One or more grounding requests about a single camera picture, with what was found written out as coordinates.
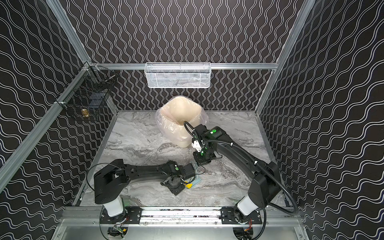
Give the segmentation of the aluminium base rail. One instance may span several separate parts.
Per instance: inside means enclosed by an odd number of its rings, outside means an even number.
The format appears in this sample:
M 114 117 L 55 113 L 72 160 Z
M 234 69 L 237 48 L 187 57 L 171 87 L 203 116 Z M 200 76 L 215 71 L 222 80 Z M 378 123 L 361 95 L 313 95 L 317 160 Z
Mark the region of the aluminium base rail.
M 248 227 L 235 220 L 231 208 L 129 207 L 124 223 L 108 220 L 99 207 L 68 207 L 60 225 L 65 227 Z

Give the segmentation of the light teal plastic dustpan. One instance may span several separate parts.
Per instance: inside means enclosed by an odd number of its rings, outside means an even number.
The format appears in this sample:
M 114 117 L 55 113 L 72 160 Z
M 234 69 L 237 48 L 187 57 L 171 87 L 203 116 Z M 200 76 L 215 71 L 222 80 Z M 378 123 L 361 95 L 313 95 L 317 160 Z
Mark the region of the light teal plastic dustpan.
M 201 174 L 203 173 L 203 169 L 201 167 L 199 167 L 196 163 L 193 163 L 192 165 L 193 165 L 193 167 L 195 169 L 196 175 L 194 177 L 190 178 L 190 179 L 184 180 L 185 187 L 186 187 L 187 184 L 193 184 L 193 186 L 190 189 L 195 188 L 196 185 L 201 182 L 201 180 L 202 180 L 201 179 Z

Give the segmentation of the aluminium frame bar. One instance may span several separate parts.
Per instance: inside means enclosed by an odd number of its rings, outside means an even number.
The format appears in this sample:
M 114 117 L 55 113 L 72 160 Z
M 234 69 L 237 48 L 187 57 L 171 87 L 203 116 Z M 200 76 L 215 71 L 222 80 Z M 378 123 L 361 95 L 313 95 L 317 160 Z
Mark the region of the aluminium frame bar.
M 146 67 L 171 69 L 175 67 L 211 67 L 211 70 L 276 70 L 277 63 L 145 63 L 145 64 L 91 64 L 95 67 L 103 67 L 110 70 L 139 70 Z
M 39 120 L 39 122 L 22 141 L 15 152 L 13 152 L 13 154 L 1 167 L 1 191 L 3 191 L 4 188 L 8 185 L 18 169 L 31 154 L 32 150 L 39 143 L 41 138 L 53 124 L 58 115 L 62 112 L 62 105 L 68 102 L 68 99 L 73 95 L 73 92 L 79 87 L 79 85 L 81 85 L 81 83 L 84 81 L 84 76 L 88 73 L 89 69 L 90 65 L 85 63 L 79 70 L 78 74 L 73 78 L 71 83 L 65 88 L 62 94 L 45 113 L 45 115 Z

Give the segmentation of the aluminium right frame post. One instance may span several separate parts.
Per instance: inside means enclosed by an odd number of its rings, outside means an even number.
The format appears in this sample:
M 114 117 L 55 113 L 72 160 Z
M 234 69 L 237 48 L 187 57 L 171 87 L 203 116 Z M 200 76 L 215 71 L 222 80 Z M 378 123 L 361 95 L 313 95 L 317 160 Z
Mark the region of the aluminium right frame post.
M 283 49 L 281 51 L 281 54 L 277 61 L 277 68 L 273 70 L 266 87 L 260 97 L 260 100 L 258 102 L 258 105 L 256 107 L 256 115 L 259 116 L 267 102 L 267 99 L 269 95 L 271 94 L 273 87 L 275 83 L 278 80 L 278 77 L 283 70 L 283 67 L 285 63 L 287 62 L 287 59 L 289 58 L 290 52 L 293 49 L 298 36 L 300 32 L 302 31 L 304 24 L 306 22 L 306 19 L 308 18 L 309 14 L 311 13 L 316 1 L 315 0 L 307 0 L 303 2 L 303 5 L 300 9 L 300 11 L 297 14 L 296 20 L 292 26 L 292 29 L 288 35 L 288 38 L 283 46 Z

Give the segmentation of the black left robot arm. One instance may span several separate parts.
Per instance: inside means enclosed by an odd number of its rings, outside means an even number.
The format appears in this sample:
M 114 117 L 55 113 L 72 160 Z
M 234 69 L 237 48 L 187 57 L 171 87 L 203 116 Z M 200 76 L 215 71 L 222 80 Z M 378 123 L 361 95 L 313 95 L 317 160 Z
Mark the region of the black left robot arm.
M 139 182 L 160 182 L 176 196 L 185 189 L 185 180 L 195 176 L 192 164 L 182 166 L 167 161 L 160 165 L 135 166 L 116 159 L 94 174 L 95 203 L 107 208 L 119 198 L 124 188 Z

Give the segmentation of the aluminium left frame bar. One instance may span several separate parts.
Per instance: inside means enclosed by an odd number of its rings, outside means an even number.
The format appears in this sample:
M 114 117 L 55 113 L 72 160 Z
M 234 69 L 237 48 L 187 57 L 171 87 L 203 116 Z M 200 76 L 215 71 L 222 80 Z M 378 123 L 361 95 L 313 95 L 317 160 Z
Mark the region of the aluminium left frame bar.
M 81 83 L 84 81 L 84 76 L 88 73 L 89 69 L 90 65 L 85 63 L 79 70 L 78 74 L 73 78 L 71 83 L 65 88 L 62 94 L 45 113 L 45 115 L 39 120 L 39 122 L 22 141 L 15 152 L 13 152 L 13 154 L 1 167 L 1 191 L 3 191 L 4 188 L 8 185 L 18 169 L 31 154 L 32 150 L 39 143 L 41 138 L 53 124 L 58 115 L 62 112 L 62 105 L 68 102 L 68 99 L 73 95 L 73 92 L 79 87 L 79 85 L 81 85 Z

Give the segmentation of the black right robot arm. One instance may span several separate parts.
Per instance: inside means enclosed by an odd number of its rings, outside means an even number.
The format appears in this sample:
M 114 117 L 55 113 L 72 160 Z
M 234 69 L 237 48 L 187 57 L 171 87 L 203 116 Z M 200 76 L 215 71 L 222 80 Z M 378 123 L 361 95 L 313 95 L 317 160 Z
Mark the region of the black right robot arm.
M 247 194 L 235 205 L 238 215 L 249 216 L 254 211 L 264 209 L 281 190 L 279 170 L 275 163 L 254 157 L 220 127 L 208 130 L 198 125 L 192 130 L 193 153 L 198 166 L 204 166 L 222 155 L 238 167 L 251 181 Z

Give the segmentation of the aluminium corner frame post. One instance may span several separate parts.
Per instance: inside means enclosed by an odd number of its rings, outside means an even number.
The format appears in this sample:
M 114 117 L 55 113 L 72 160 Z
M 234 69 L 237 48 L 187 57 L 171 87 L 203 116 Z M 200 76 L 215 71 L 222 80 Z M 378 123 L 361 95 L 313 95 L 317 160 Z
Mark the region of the aluminium corner frame post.
M 79 59 L 83 63 L 90 63 L 91 58 L 88 55 L 88 53 L 86 52 L 84 45 L 82 44 L 78 34 L 76 33 L 75 28 L 73 27 L 69 17 L 67 16 L 65 9 L 61 5 L 60 1 L 47 0 L 47 4 L 50 7 L 53 14 L 55 15 L 61 28 L 63 29 L 63 31 L 67 35 L 67 38 L 69 39 L 69 42 L 71 43 L 74 50 L 76 51 Z

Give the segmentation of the aluminium rear frame bar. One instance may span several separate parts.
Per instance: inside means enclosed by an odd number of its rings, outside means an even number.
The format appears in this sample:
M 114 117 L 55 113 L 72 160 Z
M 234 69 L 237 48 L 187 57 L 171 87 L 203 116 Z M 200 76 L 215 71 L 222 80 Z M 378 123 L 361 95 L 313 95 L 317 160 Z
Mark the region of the aluminium rear frame bar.
M 277 63 L 145 63 L 145 64 L 91 64 L 95 67 L 103 67 L 110 70 L 139 70 L 146 67 L 171 69 L 175 67 L 211 67 L 211 70 L 276 70 Z

